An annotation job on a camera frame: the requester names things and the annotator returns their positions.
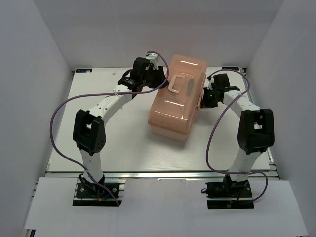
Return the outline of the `pink plastic toolbox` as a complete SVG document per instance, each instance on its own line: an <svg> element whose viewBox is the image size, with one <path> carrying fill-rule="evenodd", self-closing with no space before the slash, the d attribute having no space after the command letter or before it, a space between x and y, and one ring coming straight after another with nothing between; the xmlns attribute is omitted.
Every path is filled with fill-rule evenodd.
<svg viewBox="0 0 316 237"><path fill-rule="evenodd" d="M169 85L159 89L152 103L148 124L152 132L184 141L199 110L208 63L174 55L169 66Z"/></svg>

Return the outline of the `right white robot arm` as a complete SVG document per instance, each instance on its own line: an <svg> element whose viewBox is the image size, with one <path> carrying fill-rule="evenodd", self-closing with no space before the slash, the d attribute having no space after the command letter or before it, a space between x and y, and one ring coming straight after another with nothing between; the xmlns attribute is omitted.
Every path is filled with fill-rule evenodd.
<svg viewBox="0 0 316 237"><path fill-rule="evenodd" d="M275 142L274 114L271 109L262 109L253 104L245 91L231 86L227 74L210 75L209 85L203 89L200 103L202 109L210 109L219 103L226 105L239 118L237 142L239 151L233 165L224 171L222 190L229 196L236 196L248 183L248 176L257 158Z"/></svg>

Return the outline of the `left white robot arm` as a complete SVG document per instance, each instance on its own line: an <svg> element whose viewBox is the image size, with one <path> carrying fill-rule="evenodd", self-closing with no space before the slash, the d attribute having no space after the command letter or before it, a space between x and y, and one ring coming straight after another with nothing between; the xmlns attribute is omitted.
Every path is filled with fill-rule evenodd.
<svg viewBox="0 0 316 237"><path fill-rule="evenodd" d="M136 58L132 69L122 75L111 95L106 96L91 109L79 110L76 113L73 140L79 148L86 168L79 179L93 197L99 197L104 192L100 154L106 143L105 125L144 87L155 89L168 85L163 67L158 65L158 60L159 56L156 53L148 53L145 58Z"/></svg>

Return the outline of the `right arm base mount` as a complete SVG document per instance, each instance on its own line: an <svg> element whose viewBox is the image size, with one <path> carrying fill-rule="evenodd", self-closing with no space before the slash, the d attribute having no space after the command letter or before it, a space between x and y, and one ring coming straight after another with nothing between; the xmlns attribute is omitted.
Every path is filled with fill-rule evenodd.
<svg viewBox="0 0 316 237"><path fill-rule="evenodd" d="M247 182L243 187L227 188L224 182L208 182L201 189L206 194L209 210L254 209L252 191Z"/></svg>

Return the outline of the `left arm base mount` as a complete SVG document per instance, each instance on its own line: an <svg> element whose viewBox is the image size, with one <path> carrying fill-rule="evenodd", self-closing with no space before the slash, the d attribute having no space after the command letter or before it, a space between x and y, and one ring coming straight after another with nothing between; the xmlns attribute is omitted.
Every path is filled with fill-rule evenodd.
<svg viewBox="0 0 316 237"><path fill-rule="evenodd" d="M124 196L125 183L123 181L110 181L104 185L112 192L119 204ZM104 188L98 187L95 192L81 181L77 181L72 206L81 207L118 207L111 194Z"/></svg>

